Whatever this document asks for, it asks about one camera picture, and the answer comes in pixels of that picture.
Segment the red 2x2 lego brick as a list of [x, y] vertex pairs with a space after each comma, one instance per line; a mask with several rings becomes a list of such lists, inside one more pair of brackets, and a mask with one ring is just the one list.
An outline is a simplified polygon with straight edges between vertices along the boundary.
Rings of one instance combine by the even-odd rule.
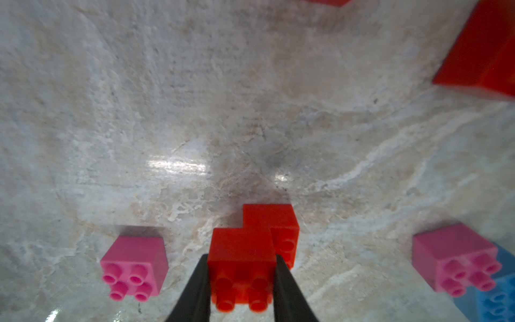
[[310, 3], [317, 3], [321, 5], [328, 5], [336, 8], [341, 8], [347, 3], [349, 3], [351, 0], [305, 0]]
[[272, 301], [276, 254], [267, 228], [215, 228], [207, 259], [212, 301], [230, 313], [236, 305], [263, 313]]
[[245, 204], [243, 225], [268, 228], [276, 254], [283, 257], [290, 270], [294, 267], [300, 227], [291, 204]]

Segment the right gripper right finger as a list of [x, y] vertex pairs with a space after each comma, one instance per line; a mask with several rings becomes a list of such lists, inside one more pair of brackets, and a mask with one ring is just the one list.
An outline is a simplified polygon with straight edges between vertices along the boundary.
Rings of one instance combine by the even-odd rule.
[[276, 256], [273, 305], [275, 322], [319, 322], [282, 256]]

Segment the red 2x4 lego brick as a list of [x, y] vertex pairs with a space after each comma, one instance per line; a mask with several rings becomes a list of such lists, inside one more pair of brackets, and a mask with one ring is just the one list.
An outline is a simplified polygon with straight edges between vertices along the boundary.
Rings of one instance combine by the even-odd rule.
[[514, 2], [479, 1], [432, 80], [488, 99], [514, 99]]

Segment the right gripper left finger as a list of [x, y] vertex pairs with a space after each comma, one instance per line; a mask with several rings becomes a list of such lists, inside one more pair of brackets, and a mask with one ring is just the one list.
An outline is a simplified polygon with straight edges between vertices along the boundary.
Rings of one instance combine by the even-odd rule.
[[207, 254], [201, 256], [166, 322], [210, 321], [211, 286], [207, 259]]

